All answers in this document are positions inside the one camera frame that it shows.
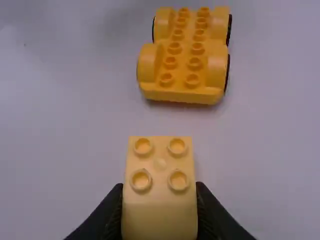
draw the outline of white table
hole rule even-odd
[[[0,239],[63,239],[123,181],[130,135],[192,136],[198,180],[258,239],[319,239],[320,2],[225,3],[227,94],[195,108],[144,101],[136,61],[158,7],[213,1],[1,1]]]

